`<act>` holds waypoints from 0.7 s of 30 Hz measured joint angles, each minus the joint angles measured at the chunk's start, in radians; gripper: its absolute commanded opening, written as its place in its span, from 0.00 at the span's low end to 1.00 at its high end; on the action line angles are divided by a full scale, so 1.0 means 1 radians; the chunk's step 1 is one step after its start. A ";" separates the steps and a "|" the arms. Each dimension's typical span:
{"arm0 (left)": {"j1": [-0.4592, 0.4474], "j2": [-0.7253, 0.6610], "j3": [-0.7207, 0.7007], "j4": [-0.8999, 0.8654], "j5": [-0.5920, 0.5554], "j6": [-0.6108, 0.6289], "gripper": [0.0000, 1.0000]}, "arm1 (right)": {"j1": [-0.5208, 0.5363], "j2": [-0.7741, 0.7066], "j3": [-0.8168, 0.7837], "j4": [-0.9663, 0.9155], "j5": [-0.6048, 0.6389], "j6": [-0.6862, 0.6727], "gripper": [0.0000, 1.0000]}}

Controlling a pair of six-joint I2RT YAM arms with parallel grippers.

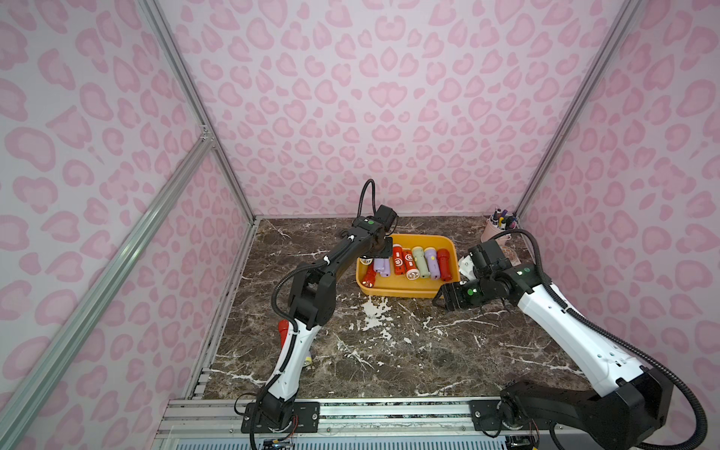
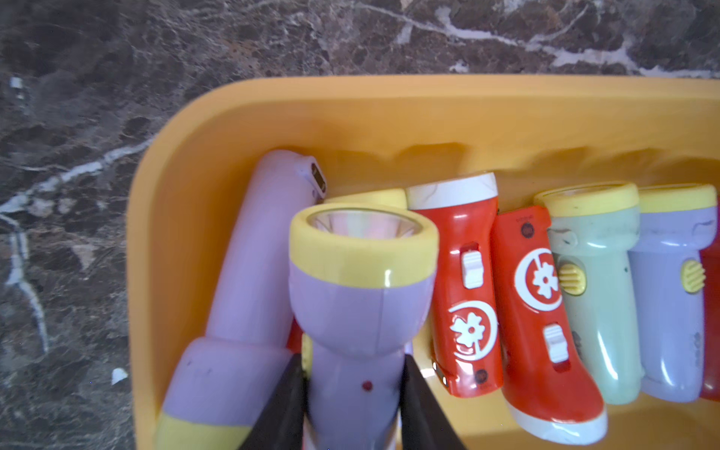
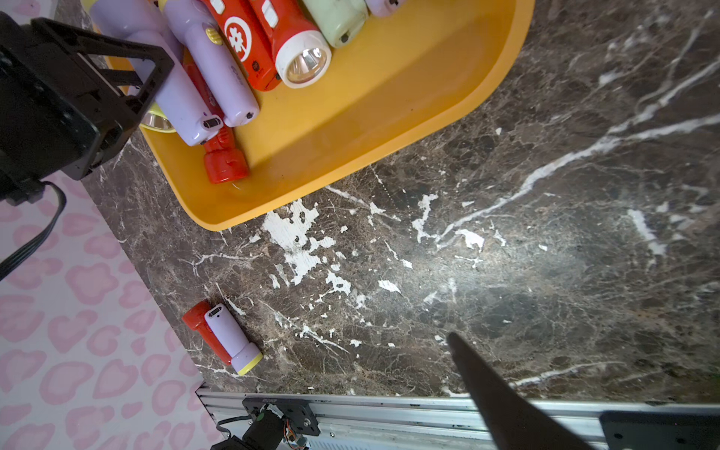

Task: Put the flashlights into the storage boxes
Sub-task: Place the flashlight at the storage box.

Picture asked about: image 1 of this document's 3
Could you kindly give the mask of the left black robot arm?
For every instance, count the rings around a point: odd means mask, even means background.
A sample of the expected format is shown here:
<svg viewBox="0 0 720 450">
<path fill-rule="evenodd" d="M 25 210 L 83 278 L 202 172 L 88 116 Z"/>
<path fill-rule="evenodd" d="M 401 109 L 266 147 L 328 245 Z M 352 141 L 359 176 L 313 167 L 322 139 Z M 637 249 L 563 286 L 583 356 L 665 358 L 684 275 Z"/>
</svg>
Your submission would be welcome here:
<svg viewBox="0 0 720 450">
<path fill-rule="evenodd" d="M 270 305 L 288 322 L 289 331 L 270 379 L 256 396 L 254 410 L 244 414 L 251 442 L 261 420 L 272 431 L 281 432 L 296 423 L 292 413 L 301 372 L 313 341 L 336 310 L 338 281 L 357 260 L 389 254 L 397 218 L 394 209 L 376 204 L 375 181 L 367 180 L 356 216 L 339 243 L 322 259 L 300 264 L 277 283 Z"/>
</svg>

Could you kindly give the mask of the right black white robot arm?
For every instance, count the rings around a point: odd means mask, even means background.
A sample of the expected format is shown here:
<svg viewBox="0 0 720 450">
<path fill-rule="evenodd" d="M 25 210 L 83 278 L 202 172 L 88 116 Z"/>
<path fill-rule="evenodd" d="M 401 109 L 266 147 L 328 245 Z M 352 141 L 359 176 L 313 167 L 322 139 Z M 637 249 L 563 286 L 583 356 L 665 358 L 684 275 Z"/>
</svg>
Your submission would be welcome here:
<svg viewBox="0 0 720 450">
<path fill-rule="evenodd" d="M 448 282 L 432 303 L 446 311 L 479 309 L 494 300 L 529 316 L 574 361 L 591 387 L 585 391 L 518 381 L 500 393 L 493 423 L 500 429 L 545 421 L 586 432 L 604 449 L 650 449 L 647 440 L 665 426 L 674 391 L 689 403 L 695 429 L 679 449 L 701 447 L 708 417 L 692 389 L 661 362 L 588 320 L 562 295 L 545 272 L 536 238 L 519 230 L 532 247 L 530 264 L 513 265 L 499 236 L 469 250 L 474 278 Z"/>
</svg>

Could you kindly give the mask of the red flashlight white logo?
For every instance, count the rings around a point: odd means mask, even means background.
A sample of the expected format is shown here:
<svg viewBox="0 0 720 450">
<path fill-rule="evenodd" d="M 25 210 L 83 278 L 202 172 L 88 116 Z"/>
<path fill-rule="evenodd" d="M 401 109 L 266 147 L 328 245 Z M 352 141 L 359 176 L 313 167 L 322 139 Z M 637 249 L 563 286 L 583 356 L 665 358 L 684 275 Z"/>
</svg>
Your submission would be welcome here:
<svg viewBox="0 0 720 450">
<path fill-rule="evenodd" d="M 406 273 L 404 251 L 401 245 L 393 245 L 393 265 L 397 276 L 404 276 Z"/>
</svg>

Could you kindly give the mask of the plain red flashlight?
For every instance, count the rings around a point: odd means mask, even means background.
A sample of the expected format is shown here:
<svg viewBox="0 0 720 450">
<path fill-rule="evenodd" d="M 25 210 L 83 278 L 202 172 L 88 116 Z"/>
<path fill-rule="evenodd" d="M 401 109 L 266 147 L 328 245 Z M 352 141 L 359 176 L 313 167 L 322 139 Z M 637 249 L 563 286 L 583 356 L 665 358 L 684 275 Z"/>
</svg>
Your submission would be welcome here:
<svg viewBox="0 0 720 450">
<path fill-rule="evenodd" d="M 373 262 L 367 266 L 367 271 L 363 277 L 361 284 L 366 288 L 373 288 L 375 286 L 377 273 L 374 268 Z"/>
</svg>

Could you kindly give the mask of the green flashlight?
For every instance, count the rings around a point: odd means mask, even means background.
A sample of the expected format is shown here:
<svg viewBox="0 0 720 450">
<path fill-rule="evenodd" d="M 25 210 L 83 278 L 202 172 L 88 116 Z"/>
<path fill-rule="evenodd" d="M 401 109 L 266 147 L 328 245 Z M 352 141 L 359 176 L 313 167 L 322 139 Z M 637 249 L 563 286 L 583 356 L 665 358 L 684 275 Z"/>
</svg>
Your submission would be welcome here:
<svg viewBox="0 0 720 450">
<path fill-rule="evenodd" d="M 413 247 L 412 256 L 414 257 L 414 263 L 416 268 L 418 269 L 420 278 L 429 279 L 431 277 L 431 272 L 429 271 L 429 266 L 425 255 L 425 249 L 420 246 Z"/>
</svg>

